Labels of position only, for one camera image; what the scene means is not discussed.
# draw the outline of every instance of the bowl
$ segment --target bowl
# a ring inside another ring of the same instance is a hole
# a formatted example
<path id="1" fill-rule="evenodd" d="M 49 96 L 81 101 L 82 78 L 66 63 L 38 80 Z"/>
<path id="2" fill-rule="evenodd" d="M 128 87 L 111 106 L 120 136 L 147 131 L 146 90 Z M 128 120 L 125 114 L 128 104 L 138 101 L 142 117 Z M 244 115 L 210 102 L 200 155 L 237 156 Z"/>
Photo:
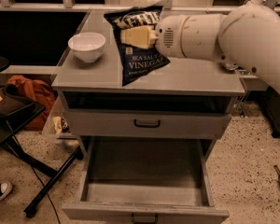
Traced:
<path id="1" fill-rule="evenodd" d="M 72 36 L 68 46 L 83 62 L 94 63 L 103 54 L 105 37 L 97 33 L 81 33 Z"/>

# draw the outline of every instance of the robotic arm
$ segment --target robotic arm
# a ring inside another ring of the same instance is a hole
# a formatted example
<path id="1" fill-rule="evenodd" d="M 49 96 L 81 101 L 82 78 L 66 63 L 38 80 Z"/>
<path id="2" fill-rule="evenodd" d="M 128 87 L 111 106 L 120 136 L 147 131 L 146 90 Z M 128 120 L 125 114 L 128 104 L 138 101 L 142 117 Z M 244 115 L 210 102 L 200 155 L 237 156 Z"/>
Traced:
<path id="1" fill-rule="evenodd" d="M 280 94 L 280 17 L 262 4 L 251 0 L 227 16 L 168 16 L 148 41 L 164 56 L 237 64 Z"/>

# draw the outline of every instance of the floor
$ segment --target floor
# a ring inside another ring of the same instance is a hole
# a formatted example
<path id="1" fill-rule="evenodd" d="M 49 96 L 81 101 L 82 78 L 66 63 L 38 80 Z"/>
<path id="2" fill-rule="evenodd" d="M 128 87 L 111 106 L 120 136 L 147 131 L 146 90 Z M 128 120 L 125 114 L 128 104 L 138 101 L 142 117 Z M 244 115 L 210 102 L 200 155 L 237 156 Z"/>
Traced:
<path id="1" fill-rule="evenodd" d="M 273 168 L 275 164 L 280 168 L 280 138 L 271 137 L 272 128 L 256 104 L 246 104 L 244 112 L 245 118 L 233 112 L 227 131 L 207 161 L 216 209 L 230 212 L 224 224 L 280 224 L 280 187 Z M 41 133 L 22 132 L 18 139 L 28 153 L 53 168 L 62 164 L 74 145 L 65 146 Z M 102 224 L 70 220 L 62 210 L 63 203 L 77 201 L 83 163 L 74 161 L 49 193 L 62 224 Z M 38 174 L 43 181 L 48 180 Z M 4 180 L 12 182 L 14 189 L 0 202 L 0 223 L 58 223 L 47 197 L 38 205 L 35 217 L 25 216 L 23 210 L 41 184 L 30 166 L 0 149 L 0 182 Z"/>

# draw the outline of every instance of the red bag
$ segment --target red bag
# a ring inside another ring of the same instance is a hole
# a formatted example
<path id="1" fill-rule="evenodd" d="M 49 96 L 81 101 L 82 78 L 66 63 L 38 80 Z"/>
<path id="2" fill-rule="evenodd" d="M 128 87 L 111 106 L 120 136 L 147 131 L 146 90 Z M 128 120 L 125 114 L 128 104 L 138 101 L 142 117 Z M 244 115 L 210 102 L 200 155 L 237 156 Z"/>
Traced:
<path id="1" fill-rule="evenodd" d="M 30 131 L 42 131 L 49 116 L 49 112 L 56 101 L 52 87 L 43 80 L 31 80 L 30 78 L 26 78 L 22 75 L 11 77 L 7 83 L 17 86 L 19 94 L 27 96 L 46 107 L 45 111 L 43 111 L 25 127 L 26 130 Z"/>

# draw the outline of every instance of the black cable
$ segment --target black cable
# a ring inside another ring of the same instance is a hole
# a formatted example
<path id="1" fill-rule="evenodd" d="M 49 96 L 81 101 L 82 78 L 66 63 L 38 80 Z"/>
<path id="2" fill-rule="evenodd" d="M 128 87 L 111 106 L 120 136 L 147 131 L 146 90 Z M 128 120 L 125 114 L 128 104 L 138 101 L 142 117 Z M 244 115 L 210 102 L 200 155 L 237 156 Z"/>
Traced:
<path id="1" fill-rule="evenodd" d="M 12 130 L 12 128 L 11 128 L 11 126 L 10 126 L 10 124 L 9 124 L 9 122 L 8 122 L 8 121 L 7 121 L 7 125 L 9 126 L 9 129 L 11 129 L 11 130 Z M 16 142 L 18 145 L 20 145 L 20 142 L 19 142 L 18 138 L 16 137 L 16 135 L 13 135 L 13 138 L 14 138 L 15 142 Z M 31 167 L 31 168 L 32 168 L 32 170 L 34 171 L 35 176 L 37 177 L 37 179 L 39 180 L 39 182 L 42 184 L 42 186 L 43 186 L 43 187 L 45 187 L 44 182 L 40 179 L 40 177 L 39 177 L 39 175 L 37 174 L 37 172 L 36 172 L 35 168 L 34 168 L 32 165 L 30 165 L 30 167 Z M 54 203 L 53 203 L 52 199 L 50 198 L 50 196 L 49 196 L 49 194 L 48 194 L 48 193 L 46 193 L 46 195 L 47 195 L 47 197 L 48 197 L 48 199 L 49 199 L 50 204 L 51 204 L 51 205 L 52 205 L 52 207 L 53 207 L 53 210 L 54 210 L 54 213 L 55 213 L 55 216 L 56 216 L 56 218 L 57 218 L 58 223 L 59 223 L 59 224 L 61 224 L 61 221 L 60 221 L 60 219 L 59 219 L 59 216 L 58 216 L 58 213 L 57 213 L 56 207 L 55 207 L 55 205 L 54 205 Z"/>

